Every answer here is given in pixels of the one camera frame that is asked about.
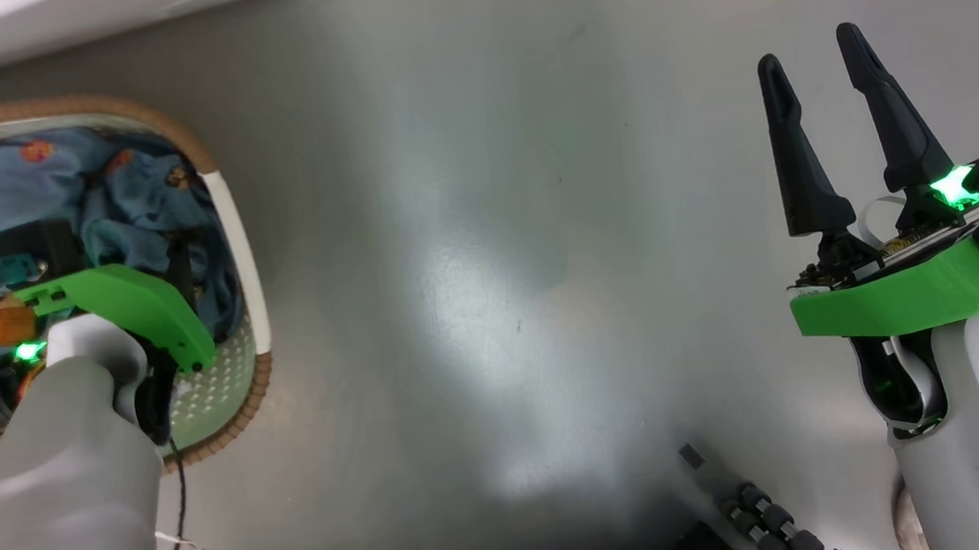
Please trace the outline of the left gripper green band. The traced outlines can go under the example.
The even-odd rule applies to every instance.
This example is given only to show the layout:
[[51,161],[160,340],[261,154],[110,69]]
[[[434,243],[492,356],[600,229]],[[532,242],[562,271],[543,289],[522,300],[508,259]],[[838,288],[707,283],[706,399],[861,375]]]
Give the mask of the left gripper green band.
[[0,355],[0,431],[44,367],[91,358],[114,376],[114,403],[157,446],[171,438],[175,378],[216,359],[215,339],[198,317],[191,247],[168,238],[166,279],[120,264],[24,283],[12,292],[36,317],[69,313],[45,338]]

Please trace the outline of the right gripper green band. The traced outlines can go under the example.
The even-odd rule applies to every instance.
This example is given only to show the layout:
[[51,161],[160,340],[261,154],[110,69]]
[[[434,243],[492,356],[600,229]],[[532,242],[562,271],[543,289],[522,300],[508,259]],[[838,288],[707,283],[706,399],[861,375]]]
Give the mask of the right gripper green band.
[[[964,188],[967,170],[954,163],[886,70],[856,24],[836,37],[847,75],[870,109],[888,192],[929,187],[964,217],[962,225],[895,238],[881,245],[882,265],[854,284],[806,281],[787,289],[789,309],[803,336],[887,337],[917,334],[979,315],[979,192]],[[846,230],[855,209],[838,195],[802,126],[802,103],[777,56],[757,66],[771,149],[792,237]]]

